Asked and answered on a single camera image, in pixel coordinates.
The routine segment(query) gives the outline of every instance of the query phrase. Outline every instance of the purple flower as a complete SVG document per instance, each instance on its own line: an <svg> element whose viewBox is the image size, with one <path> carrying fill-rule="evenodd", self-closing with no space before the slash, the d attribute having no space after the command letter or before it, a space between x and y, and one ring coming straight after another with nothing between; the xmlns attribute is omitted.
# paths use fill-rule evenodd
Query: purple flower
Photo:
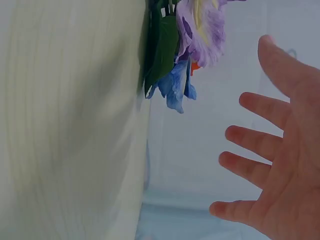
<svg viewBox="0 0 320 240"><path fill-rule="evenodd" d="M224 6L229 1L234 0L181 0L177 4L180 33L177 61L188 51L199 67L214 66L218 62L224 54Z"/></svg>

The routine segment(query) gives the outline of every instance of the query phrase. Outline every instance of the flower garland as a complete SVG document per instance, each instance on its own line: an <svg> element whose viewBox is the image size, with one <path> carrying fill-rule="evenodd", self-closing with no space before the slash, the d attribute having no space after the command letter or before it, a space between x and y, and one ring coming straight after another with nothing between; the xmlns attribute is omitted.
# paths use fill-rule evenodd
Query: flower garland
<svg viewBox="0 0 320 240"><path fill-rule="evenodd" d="M234 0L153 0L150 3L144 65L146 98L150 99L159 88L167 106L180 114L184 112L184 96L196 100L196 89L190 78L194 70L214 66L224 54L224 8L231 1Z"/></svg>

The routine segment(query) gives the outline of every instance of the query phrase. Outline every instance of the orange flower part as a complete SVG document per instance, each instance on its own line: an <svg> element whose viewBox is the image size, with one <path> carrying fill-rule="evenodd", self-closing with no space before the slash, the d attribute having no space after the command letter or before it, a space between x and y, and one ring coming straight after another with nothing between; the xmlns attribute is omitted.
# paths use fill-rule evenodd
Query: orange flower part
<svg viewBox="0 0 320 240"><path fill-rule="evenodd" d="M191 76L193 76L194 75L194 71L199 69L199 68L200 68L200 66L198 66L198 64L196 62L192 62L191 63Z"/></svg>

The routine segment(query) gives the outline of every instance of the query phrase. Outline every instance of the hand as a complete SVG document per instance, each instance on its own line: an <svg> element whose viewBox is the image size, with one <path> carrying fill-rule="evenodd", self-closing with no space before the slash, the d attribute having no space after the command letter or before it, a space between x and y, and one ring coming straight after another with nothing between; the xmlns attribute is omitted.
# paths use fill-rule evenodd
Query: hand
<svg viewBox="0 0 320 240"><path fill-rule="evenodd" d="M257 201L215 202L221 219L256 228L274 240L320 239L320 70L274 45L259 41L264 72L290 103L243 93L240 104L282 129L283 137L231 126L226 138L271 165L224 152L220 164L262 189Z"/></svg>

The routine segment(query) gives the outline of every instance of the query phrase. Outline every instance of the light blue surface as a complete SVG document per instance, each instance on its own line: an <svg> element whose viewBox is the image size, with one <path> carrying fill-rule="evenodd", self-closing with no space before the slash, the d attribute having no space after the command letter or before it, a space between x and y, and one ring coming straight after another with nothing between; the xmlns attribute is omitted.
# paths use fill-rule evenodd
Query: light blue surface
<svg viewBox="0 0 320 240"><path fill-rule="evenodd" d="M267 240L248 226L206 210L143 204L135 240Z"/></svg>

